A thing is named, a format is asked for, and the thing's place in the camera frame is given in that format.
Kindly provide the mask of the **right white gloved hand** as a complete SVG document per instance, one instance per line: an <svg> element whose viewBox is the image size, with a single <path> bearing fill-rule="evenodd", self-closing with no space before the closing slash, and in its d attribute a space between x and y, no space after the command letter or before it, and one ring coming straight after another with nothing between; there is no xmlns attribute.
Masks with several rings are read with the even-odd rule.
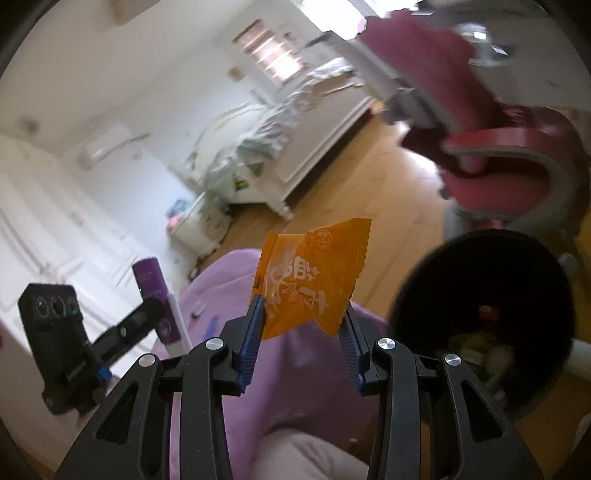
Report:
<svg viewBox="0 0 591 480"><path fill-rule="evenodd" d="M366 479L368 473L369 466L348 452L293 429L263 438L252 463L252 479Z"/></svg>

